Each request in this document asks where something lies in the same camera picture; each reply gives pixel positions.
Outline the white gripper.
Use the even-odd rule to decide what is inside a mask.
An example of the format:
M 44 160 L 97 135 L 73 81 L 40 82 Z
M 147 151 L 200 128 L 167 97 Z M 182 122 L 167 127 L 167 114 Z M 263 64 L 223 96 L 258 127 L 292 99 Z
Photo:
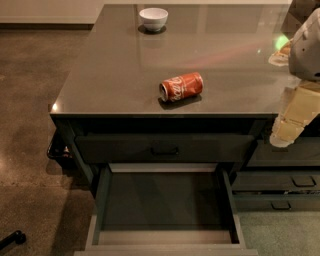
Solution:
M 295 33 L 268 59 L 274 66 L 287 66 L 302 79 L 286 88 L 269 137 L 270 144 L 285 148 L 293 144 L 304 128 L 320 114 L 320 8 L 315 9 Z

